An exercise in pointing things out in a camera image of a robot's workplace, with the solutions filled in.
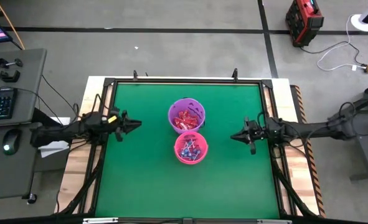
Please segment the green table mat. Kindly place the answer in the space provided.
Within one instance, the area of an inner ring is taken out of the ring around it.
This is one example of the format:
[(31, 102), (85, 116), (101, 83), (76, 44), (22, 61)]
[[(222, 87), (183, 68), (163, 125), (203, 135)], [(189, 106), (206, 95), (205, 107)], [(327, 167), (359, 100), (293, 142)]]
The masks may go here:
[[(205, 108), (200, 132), (209, 150), (198, 164), (175, 156), (169, 107), (193, 98)], [(277, 218), (268, 143), (255, 154), (231, 139), (262, 110), (256, 85), (119, 84), (115, 105), (141, 126), (122, 141), (110, 136), (96, 215), (130, 218)]]

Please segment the white paper sheet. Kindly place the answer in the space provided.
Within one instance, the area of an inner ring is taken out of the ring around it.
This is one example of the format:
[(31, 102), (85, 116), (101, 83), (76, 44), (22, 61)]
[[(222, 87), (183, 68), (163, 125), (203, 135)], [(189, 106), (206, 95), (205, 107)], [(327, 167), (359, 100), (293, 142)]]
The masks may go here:
[(64, 151), (68, 148), (69, 148), (69, 143), (65, 141), (54, 141), (46, 146), (41, 146), (39, 148), (39, 151), (40, 151), (41, 157), (44, 158), (54, 153)]

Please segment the purple jack-o-lantern bucket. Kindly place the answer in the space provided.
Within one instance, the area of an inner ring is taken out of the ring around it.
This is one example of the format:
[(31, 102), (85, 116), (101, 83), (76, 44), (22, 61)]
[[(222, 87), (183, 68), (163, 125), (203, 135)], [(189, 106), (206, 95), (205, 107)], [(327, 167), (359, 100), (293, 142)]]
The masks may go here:
[[(173, 123), (173, 119), (179, 118), (179, 112), (183, 110), (188, 110), (190, 115), (198, 117), (199, 124), (197, 125), (196, 128), (186, 130), (186, 129), (179, 129), (175, 127)], [(175, 130), (175, 132), (177, 132), (178, 134), (182, 134), (188, 131), (198, 132), (198, 130), (201, 127), (203, 127), (205, 123), (205, 109), (202, 104), (200, 104), (197, 100), (193, 98), (182, 98), (180, 100), (177, 100), (171, 105), (168, 111), (168, 121), (170, 125), (172, 126), (172, 128)]]

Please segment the black computer mouse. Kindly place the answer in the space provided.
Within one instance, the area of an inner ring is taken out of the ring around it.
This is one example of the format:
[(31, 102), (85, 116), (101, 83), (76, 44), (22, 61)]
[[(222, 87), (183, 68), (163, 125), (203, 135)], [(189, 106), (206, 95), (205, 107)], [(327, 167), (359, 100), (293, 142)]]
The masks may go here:
[(2, 140), (2, 148), (5, 155), (13, 155), (19, 149), (22, 131), (20, 129), (10, 129), (6, 132)]

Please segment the red and black power station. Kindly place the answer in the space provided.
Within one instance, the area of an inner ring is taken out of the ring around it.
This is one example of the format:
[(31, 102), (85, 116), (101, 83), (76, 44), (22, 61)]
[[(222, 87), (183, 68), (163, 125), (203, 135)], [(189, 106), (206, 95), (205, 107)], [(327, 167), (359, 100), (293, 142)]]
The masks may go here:
[(285, 22), (294, 47), (308, 46), (324, 23), (316, 0), (293, 0)]

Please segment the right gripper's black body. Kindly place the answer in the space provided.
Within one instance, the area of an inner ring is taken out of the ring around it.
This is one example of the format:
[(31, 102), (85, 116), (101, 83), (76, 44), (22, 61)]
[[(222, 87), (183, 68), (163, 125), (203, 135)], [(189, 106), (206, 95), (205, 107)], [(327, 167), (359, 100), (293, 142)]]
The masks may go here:
[(272, 142), (272, 144), (280, 143), (277, 130), (270, 130), (268, 126), (261, 127), (257, 121), (249, 120), (248, 117), (245, 117), (244, 131), (245, 140), (250, 146), (251, 155), (255, 155), (257, 152), (255, 141), (267, 139)]

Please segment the grey side desk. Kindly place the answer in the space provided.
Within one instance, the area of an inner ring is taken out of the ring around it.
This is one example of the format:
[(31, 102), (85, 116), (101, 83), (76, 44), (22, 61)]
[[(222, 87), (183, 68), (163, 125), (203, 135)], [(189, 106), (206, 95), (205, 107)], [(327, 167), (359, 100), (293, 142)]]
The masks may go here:
[[(32, 117), (46, 55), (46, 49), (0, 52), (0, 58), (10, 63), (16, 58), (23, 62), (22, 67), (11, 66), (6, 70), (10, 75), (16, 70), (21, 73), (17, 82), (4, 83), (0, 80), (0, 88), (17, 88), (12, 118), (0, 119), (0, 198), (22, 197), (31, 191), (37, 148), (30, 145), (30, 129), (39, 126), (32, 123)], [(21, 138), (17, 152), (7, 155), (2, 140), (11, 129), (21, 130)]]

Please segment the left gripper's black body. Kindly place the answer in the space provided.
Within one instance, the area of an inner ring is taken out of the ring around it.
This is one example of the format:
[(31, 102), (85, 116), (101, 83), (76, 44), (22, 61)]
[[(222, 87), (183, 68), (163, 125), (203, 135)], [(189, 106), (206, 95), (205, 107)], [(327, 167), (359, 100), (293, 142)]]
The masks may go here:
[[(108, 119), (111, 118), (112, 116), (116, 116), (117, 119), (114, 120), (114, 122), (109, 123)], [(112, 109), (110, 110), (110, 115), (109, 117), (103, 116), (102, 117), (102, 123), (106, 124), (109, 133), (114, 133), (115, 134), (115, 138), (118, 142), (122, 142), (123, 141), (123, 137), (122, 137), (122, 133), (125, 133), (123, 131), (123, 127), (126, 125), (124, 123), (124, 120), (128, 119), (128, 113), (126, 110), (123, 110), (122, 112), (120, 112), (120, 109), (117, 107), (112, 107)]]

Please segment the black metal table frame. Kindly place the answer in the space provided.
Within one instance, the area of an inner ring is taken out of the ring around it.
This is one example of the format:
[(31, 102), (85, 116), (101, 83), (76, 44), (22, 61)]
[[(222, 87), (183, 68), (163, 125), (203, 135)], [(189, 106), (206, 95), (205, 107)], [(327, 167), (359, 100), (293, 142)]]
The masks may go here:
[[(141, 77), (134, 81), (127, 77), (109, 79), (102, 83), (99, 78), (88, 79), (83, 112), (97, 110), (110, 114), (115, 105), (116, 91), (119, 84), (167, 84), (167, 85), (256, 85), (260, 89), (262, 110), (258, 115), (260, 124), (265, 118), (281, 118), (285, 121), (297, 121), (295, 105), (288, 80), (266, 79), (256, 80), (241, 78), (234, 83), (233, 78), (168, 78)], [(318, 216), (318, 208), (311, 182), (306, 153), (300, 140), (292, 141), (289, 146), (275, 146), (268, 140), (271, 172), (275, 183), (278, 204), (277, 218), (130, 218), (130, 217), (99, 217), (96, 215), (101, 175), (105, 161), (106, 147), (109, 137), (102, 145), (87, 144), (82, 140), (75, 141), (73, 151), (68, 155), (67, 166), (58, 194), (55, 208), (57, 224), (62, 224), (69, 216), (79, 217), (79, 224), (89, 224), (104, 218), (114, 224), (125, 223), (177, 223), (177, 224), (212, 224), (253, 222), (290, 223), (295, 218), (305, 215)]]

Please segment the black c-clamp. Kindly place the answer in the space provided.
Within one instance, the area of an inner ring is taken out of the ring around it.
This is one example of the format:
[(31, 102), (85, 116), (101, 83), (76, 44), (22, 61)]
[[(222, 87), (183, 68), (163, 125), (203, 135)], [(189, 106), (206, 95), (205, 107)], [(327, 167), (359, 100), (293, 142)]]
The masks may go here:
[(23, 62), (19, 58), (16, 58), (13, 62), (8, 62), (6, 59), (0, 58), (0, 67), (9, 68), (12, 65), (23, 67)]
[(0, 79), (3, 82), (6, 82), (6, 83), (15, 83), (15, 82), (17, 82), (18, 79), (20, 78), (20, 75), (21, 75), (21, 73), (18, 70), (16, 70), (13, 75), (10, 75), (9, 73), (4, 72), (4, 71), (0, 71)]

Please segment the black yellow hazard strip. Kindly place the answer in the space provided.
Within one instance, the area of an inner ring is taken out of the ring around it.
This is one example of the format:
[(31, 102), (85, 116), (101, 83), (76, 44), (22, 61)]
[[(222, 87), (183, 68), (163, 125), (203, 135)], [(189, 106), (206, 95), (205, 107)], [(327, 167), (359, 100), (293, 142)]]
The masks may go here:
[[(293, 103), (295, 105), (298, 122), (307, 123), (300, 88), (296, 85), (290, 85), (290, 89), (291, 89), (291, 93), (293, 97)], [(317, 173), (316, 164), (314, 161), (311, 141), (303, 140), (303, 143), (304, 143), (304, 149), (305, 149), (307, 163), (309, 167), (309, 172), (311, 175), (311, 182), (312, 182), (313, 189), (314, 189), (316, 205), (318, 208), (318, 216), (322, 218), (326, 218), (326, 212), (324, 211), (323, 198), (322, 198), (321, 188), (320, 188), (320, 184), (318, 180), (318, 173)]]

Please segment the pink halloween bucket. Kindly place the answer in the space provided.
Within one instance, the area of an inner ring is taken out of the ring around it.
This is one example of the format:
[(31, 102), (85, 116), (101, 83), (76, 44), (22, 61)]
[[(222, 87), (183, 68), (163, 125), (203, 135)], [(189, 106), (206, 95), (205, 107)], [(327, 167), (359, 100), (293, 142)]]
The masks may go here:
[[(195, 145), (199, 145), (201, 148), (201, 153), (197, 156), (197, 159), (195, 161), (191, 161), (190, 159), (184, 160), (180, 157), (181, 150), (189, 139), (195, 140), (196, 142)], [(209, 149), (209, 146), (205, 138), (201, 134), (197, 132), (193, 132), (193, 131), (185, 132), (179, 135), (174, 144), (174, 152), (175, 152), (177, 159), (181, 163), (187, 164), (187, 165), (195, 165), (195, 164), (200, 163), (206, 157), (208, 153), (208, 149)]]

